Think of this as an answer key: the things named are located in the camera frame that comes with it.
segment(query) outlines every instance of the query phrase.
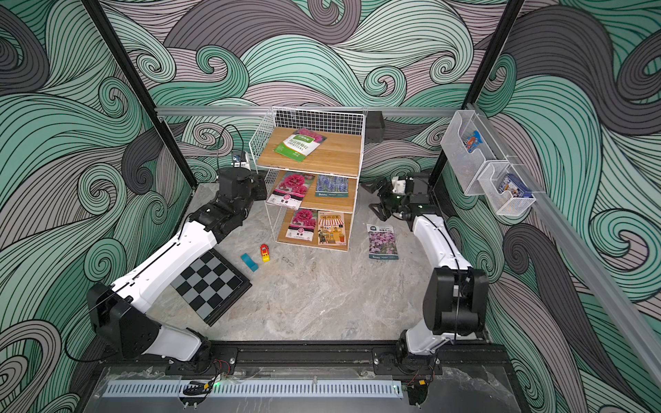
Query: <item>yellow toy car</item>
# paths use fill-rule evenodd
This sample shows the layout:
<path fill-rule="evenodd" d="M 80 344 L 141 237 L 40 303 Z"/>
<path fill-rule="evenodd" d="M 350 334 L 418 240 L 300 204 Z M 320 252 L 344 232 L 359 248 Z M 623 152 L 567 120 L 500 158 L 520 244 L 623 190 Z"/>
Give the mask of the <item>yellow toy car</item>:
<path fill-rule="evenodd" d="M 269 257 L 268 255 L 268 247 L 266 246 L 266 244 L 262 244 L 261 250 L 262 250 L 262 261 L 264 262 L 271 261 L 271 257 Z"/>

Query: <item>clear plastic holder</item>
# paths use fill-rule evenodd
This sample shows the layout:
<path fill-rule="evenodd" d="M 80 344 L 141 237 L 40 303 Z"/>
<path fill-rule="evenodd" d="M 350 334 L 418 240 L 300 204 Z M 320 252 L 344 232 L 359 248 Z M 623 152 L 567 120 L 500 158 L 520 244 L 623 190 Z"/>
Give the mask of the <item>clear plastic holder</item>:
<path fill-rule="evenodd" d="M 447 161 L 467 196 L 484 194 L 477 177 L 486 163 L 496 158 L 489 147 L 490 134 L 482 127 L 482 122 L 477 120 L 474 110 L 458 110 L 441 140 Z M 476 131 L 480 133 L 482 142 L 472 152 L 468 152 L 464 141 L 471 139 Z"/>
<path fill-rule="evenodd" d="M 508 173 L 515 174 L 520 179 L 509 161 L 489 161 L 477 180 L 496 215 L 518 217 L 535 203 L 534 193 L 533 198 L 517 198 L 509 190 L 499 193 L 498 187 Z"/>

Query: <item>cable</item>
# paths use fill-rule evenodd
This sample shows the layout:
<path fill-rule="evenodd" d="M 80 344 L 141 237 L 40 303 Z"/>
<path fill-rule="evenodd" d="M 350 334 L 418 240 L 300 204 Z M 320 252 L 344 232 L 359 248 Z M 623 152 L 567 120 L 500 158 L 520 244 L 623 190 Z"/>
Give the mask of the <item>cable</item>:
<path fill-rule="evenodd" d="M 76 358 L 76 357 L 73 357 L 73 356 L 71 355 L 71 353 L 69 353 L 69 337 L 71 337 L 71 333 L 75 330 L 75 327 L 76 327 L 76 326 L 77 326 L 77 325 L 78 325 L 78 324 L 79 324 L 79 323 L 80 323 L 80 322 L 81 322 L 81 321 L 82 321 L 82 320 L 83 320 L 83 319 L 84 319 L 89 313 L 91 313 L 93 309 L 97 308 L 99 305 L 105 303 L 105 302 L 108 301 L 110 298 L 114 297 L 118 292 L 120 292 L 120 291 L 121 291 L 124 287 L 126 287 L 128 284 L 129 284 L 129 283 L 127 282 L 127 283 L 124 284 L 122 287 L 120 287 L 117 291 L 113 291 L 112 294 L 110 294 L 108 297 L 104 298 L 102 301 L 100 301 L 99 303 L 97 303 L 94 307 L 90 308 L 90 309 L 89 309 L 89 310 L 88 310 L 88 311 L 87 311 L 87 312 L 86 312 L 81 318 L 78 319 L 78 321 L 76 321 L 76 323 L 73 325 L 73 327 L 71 327 L 71 330 L 69 330 L 69 332 L 67 333 L 66 338 L 64 339 L 64 354 L 66 354 L 66 356 L 67 356 L 68 358 L 72 359 L 73 361 L 78 361 L 79 363 L 94 363 L 94 362 L 96 362 L 96 361 L 101 361 L 101 360 L 104 360 L 104 359 L 106 359 L 106 358 L 108 358 L 108 357 L 114 356 L 115 354 L 118 353 L 118 352 L 114 352 L 113 354 L 110 354 L 109 356 L 100 357 L 100 358 L 98 358 L 98 359 L 91 359 L 91 360 L 78 359 L 78 358 Z"/>

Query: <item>chessboard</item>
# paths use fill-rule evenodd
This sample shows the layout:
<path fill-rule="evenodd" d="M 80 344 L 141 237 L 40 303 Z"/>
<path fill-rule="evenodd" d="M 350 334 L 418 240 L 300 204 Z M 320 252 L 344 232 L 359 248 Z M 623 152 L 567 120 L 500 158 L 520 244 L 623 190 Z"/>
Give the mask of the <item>chessboard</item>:
<path fill-rule="evenodd" d="M 253 286 L 213 248 L 193 261 L 170 285 L 210 326 Z"/>

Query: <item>wooden shelf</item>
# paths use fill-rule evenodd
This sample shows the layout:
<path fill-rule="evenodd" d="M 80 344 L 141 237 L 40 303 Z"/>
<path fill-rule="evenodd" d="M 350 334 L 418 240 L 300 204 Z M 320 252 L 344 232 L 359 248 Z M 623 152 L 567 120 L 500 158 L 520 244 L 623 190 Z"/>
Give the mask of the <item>wooden shelf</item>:
<path fill-rule="evenodd" d="M 276 185 L 279 184 L 287 173 L 284 170 L 281 170 L 276 177 Z M 355 178 L 349 178 L 349 196 L 346 198 L 332 198 L 330 196 L 316 196 L 315 192 L 317 189 L 317 179 L 319 175 L 315 175 L 312 185 L 307 190 L 305 198 L 301 202 L 301 208 L 305 209 L 320 209 L 322 211 L 333 211 L 333 212 L 344 212 L 344 213 L 353 213 L 354 204 L 356 203 L 356 185 L 358 185 L 358 180 Z"/>
<path fill-rule="evenodd" d="M 297 170 L 325 175 L 341 175 L 357 178 L 360 169 L 362 137 L 344 133 L 319 132 L 326 138 L 303 162 L 297 162 L 273 152 L 295 129 L 275 128 L 257 159 L 257 165 L 265 168 Z"/>
<path fill-rule="evenodd" d="M 285 237 L 285 235 L 287 235 L 287 229 L 289 228 L 289 224 L 290 222 L 292 222 L 293 213 L 294 210 L 289 208 L 285 213 L 285 217 L 282 220 L 282 227 L 280 227 L 280 233 L 278 234 L 279 243 L 303 245 L 303 246 L 315 246 L 317 248 L 326 248 L 329 250 L 339 250 L 339 251 L 347 251 L 349 249 L 349 234 L 351 232 L 351 218 L 353 216 L 352 214 L 347 214 L 344 216 L 344 225 L 345 225 L 344 232 L 346 233 L 346 245 L 319 245 L 318 244 L 319 236 L 317 235 L 316 231 L 312 237 L 312 241 L 303 241 L 300 239 Z"/>

